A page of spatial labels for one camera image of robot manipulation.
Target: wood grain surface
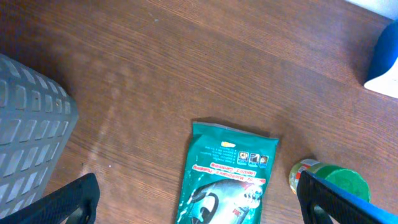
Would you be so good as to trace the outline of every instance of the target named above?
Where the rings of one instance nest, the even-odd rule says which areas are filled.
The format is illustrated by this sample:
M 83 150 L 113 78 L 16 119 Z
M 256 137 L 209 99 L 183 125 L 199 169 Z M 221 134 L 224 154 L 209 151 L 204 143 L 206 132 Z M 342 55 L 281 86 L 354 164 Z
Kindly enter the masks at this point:
M 362 86 L 391 21 L 340 0 L 0 0 L 0 53 L 62 84 L 80 120 L 46 194 L 88 172 L 97 223 L 173 223 L 191 122 L 281 139 L 262 223 L 302 223 L 287 174 L 358 171 L 398 214 L 398 100 Z

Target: plastic crate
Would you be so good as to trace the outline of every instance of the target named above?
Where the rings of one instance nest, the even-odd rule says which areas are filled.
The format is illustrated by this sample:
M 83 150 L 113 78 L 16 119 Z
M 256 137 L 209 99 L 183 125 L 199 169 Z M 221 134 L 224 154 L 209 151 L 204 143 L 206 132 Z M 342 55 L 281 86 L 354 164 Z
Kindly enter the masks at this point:
M 77 120 L 60 85 L 0 54 L 0 218 L 41 198 Z

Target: green plastic bag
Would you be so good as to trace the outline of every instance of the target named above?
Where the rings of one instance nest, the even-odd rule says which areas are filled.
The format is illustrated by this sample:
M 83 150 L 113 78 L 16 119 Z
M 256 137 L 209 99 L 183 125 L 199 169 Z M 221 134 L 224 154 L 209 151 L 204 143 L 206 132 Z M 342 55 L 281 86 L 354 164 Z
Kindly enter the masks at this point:
M 193 123 L 176 224 L 260 223 L 278 139 Z

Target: green lid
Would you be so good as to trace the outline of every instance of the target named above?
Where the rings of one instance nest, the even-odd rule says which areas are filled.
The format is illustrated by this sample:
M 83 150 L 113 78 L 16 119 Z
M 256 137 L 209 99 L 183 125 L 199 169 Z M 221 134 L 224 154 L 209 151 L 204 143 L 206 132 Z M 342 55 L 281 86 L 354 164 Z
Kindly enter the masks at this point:
M 371 191 L 368 183 L 359 173 L 353 170 L 339 166 L 325 166 L 316 175 L 367 202 L 371 201 Z

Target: white object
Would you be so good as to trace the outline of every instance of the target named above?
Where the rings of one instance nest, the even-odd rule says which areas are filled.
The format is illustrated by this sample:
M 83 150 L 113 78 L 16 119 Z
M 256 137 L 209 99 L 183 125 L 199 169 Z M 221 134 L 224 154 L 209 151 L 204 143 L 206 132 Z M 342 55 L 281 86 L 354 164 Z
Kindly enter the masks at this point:
M 397 0 L 346 0 L 387 18 L 398 19 Z
M 398 98 L 398 58 L 386 73 L 365 83 L 365 88 Z

